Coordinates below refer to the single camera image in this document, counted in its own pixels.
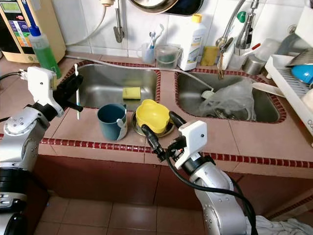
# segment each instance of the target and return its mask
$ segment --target green dish soap bottle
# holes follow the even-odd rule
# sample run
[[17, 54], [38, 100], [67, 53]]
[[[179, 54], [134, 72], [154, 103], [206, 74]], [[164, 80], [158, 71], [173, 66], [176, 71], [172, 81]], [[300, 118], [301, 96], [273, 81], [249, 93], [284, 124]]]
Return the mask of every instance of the green dish soap bottle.
[[36, 57], [41, 67], [54, 71], [57, 74], [57, 79], [61, 78], [61, 71], [52, 53], [47, 36], [41, 33], [37, 26], [30, 27], [30, 36], [28, 37]]

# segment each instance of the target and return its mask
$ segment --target sink basin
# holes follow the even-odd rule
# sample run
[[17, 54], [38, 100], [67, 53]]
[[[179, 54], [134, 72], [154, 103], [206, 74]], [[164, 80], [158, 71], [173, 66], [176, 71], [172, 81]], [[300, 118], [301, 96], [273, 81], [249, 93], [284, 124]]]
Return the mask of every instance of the sink basin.
[[[239, 75], [224, 75], [224, 79], [219, 80], [217, 74], [214, 73], [193, 72], [192, 74], [212, 86], [215, 92], [246, 78], [245, 76]], [[179, 74], [176, 79], [176, 89], [178, 89], [176, 103], [185, 112], [199, 117], [199, 106], [204, 101], [201, 94], [208, 90], [207, 87], [184, 74]], [[254, 98], [256, 121], [277, 122], [280, 115], [270, 96], [267, 93], [256, 89], [253, 89], [252, 94]]]
[[[124, 103], [135, 111], [144, 99], [156, 99], [157, 74], [153, 70], [131, 70], [107, 65], [89, 64], [79, 67], [84, 77], [79, 87], [83, 107], [100, 108], [110, 103]], [[141, 100], [123, 100], [124, 87], [140, 87]], [[70, 99], [76, 102], [76, 96]]]

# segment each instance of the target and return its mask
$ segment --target yellow bowl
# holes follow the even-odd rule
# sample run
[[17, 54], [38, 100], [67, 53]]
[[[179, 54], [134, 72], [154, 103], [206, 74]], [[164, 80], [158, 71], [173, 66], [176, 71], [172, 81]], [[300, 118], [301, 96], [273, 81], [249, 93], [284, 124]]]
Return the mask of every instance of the yellow bowl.
[[140, 127], [146, 124], [153, 132], [160, 134], [170, 120], [169, 112], [164, 105], [145, 99], [136, 110], [137, 124]]

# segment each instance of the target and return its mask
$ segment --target countertop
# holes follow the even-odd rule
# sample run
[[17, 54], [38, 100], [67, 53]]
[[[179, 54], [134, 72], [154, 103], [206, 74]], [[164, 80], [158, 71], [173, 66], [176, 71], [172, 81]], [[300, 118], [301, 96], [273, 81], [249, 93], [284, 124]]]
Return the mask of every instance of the countertop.
[[[102, 61], [142, 64], [137, 58], [68, 54]], [[79, 60], [64, 58], [59, 63], [63, 76], [77, 62]], [[2, 58], [0, 74], [26, 69], [27, 66], [32, 65], [12, 63]], [[281, 123], [194, 117], [185, 113], [175, 102], [175, 73], [161, 71], [160, 103], [187, 121], [199, 119], [207, 123], [208, 144], [203, 152], [211, 153], [220, 168], [239, 173], [313, 178], [313, 137], [288, 102], [284, 98], [278, 99], [287, 113], [286, 119]], [[27, 82], [18, 77], [1, 81], [0, 118], [11, 116], [32, 103]], [[98, 126], [96, 113], [97, 109], [84, 108], [81, 119], [77, 120], [76, 111], [66, 110], [63, 117], [55, 118], [45, 134], [40, 154], [160, 164], [150, 152], [146, 138], [138, 135], [130, 125], [126, 137], [119, 142], [106, 140]], [[128, 122], [131, 115], [132, 112], [128, 112]], [[0, 133], [3, 133], [3, 123], [0, 123], [0, 128]], [[160, 143], [166, 147], [177, 136], [178, 131], [174, 130], [168, 136], [160, 138]]]

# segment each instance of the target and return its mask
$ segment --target white dish rack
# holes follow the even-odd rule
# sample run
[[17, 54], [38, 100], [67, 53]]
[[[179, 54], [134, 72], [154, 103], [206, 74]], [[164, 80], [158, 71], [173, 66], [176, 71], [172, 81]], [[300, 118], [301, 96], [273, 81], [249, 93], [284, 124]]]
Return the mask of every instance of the white dish rack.
[[292, 59], [292, 56], [272, 55], [265, 68], [313, 136], [313, 112], [301, 100], [309, 86], [294, 78], [291, 68], [285, 67]]

